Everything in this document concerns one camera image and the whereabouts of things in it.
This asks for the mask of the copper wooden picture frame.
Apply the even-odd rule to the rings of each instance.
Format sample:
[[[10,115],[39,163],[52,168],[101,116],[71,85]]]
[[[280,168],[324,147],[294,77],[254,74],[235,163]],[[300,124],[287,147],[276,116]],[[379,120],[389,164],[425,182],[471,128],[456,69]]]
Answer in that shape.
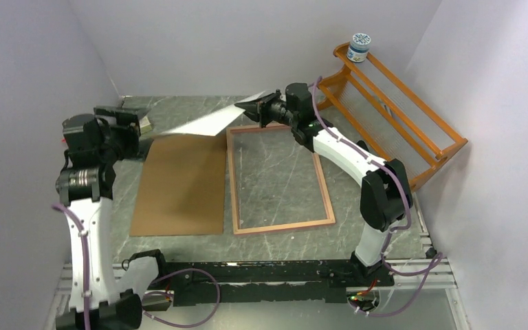
[[[240,133],[262,133],[272,132],[280,130],[288,130],[288,126],[282,124],[269,124],[267,127],[262,128],[257,124],[247,126],[234,126],[228,127],[225,130],[226,143],[227,143],[227,159],[228,159],[228,172],[229,172],[229,184],[230,184],[230,200],[232,208],[232,231],[235,235],[242,234],[260,234],[268,232],[278,232],[283,230],[300,230],[304,228],[314,228],[319,226],[330,226],[336,223],[336,217],[333,211],[333,206],[330,200],[329,191],[327,188],[326,179],[322,170],[322,164],[320,162],[319,155],[312,153],[313,165],[320,188],[320,194],[322,197],[322,204],[326,213],[326,219],[316,219],[309,221],[301,221],[295,223],[286,223],[278,225],[269,225],[255,228],[241,228],[240,220],[240,203],[237,192],[237,178],[234,169],[234,145],[233,138],[234,134]]]

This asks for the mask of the brown frame backing board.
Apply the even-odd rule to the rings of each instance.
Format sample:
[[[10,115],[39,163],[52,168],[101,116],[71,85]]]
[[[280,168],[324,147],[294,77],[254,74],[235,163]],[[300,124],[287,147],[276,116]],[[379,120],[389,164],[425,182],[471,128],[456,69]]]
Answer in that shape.
[[[142,167],[129,234],[222,234],[226,135],[155,138]]]

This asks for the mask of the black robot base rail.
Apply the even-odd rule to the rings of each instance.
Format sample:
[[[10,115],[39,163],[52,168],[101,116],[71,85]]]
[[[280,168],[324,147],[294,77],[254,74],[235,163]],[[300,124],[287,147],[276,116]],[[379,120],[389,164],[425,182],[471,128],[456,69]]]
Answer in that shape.
[[[176,307],[209,303],[322,300],[343,303],[363,289],[392,287],[383,266],[350,259],[241,262],[162,262],[150,289],[173,293]]]

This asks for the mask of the clear acrylic sheet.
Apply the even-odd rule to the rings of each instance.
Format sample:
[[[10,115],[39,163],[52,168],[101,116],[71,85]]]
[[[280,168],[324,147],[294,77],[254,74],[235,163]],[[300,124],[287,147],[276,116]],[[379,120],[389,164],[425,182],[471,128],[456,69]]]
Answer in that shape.
[[[312,152],[288,130],[234,134],[241,228],[326,219]]]

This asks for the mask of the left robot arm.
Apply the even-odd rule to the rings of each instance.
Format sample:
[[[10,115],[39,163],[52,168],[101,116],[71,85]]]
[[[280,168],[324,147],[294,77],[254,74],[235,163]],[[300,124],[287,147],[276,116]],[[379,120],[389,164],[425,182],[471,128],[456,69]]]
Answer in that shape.
[[[56,180],[59,201],[52,207],[67,220],[72,282],[68,310],[56,317],[56,329],[138,329],[147,288],[168,282],[160,250],[135,253],[121,279],[111,257],[113,165],[140,158],[145,114],[142,108],[97,106],[63,121],[67,148]]]

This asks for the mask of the mountain landscape photo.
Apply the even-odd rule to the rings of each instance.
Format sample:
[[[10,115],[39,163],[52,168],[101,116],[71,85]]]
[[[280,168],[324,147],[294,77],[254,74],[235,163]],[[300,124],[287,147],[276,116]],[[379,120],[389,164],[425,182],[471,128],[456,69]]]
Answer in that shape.
[[[216,136],[244,112],[244,109],[232,104],[173,129],[156,133],[154,137],[175,134]]]

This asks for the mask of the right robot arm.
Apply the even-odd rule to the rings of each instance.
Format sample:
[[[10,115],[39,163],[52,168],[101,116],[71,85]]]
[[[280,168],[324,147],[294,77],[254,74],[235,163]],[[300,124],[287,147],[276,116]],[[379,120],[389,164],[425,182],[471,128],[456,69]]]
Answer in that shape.
[[[320,115],[316,91],[304,82],[284,92],[258,94],[235,103],[253,122],[264,128],[275,122],[290,128],[297,143],[329,160],[360,187],[360,213],[365,221],[354,250],[358,262],[350,268],[358,285],[368,285],[383,262],[395,224],[410,219],[413,204],[406,169],[401,161],[378,157],[351,141]]]

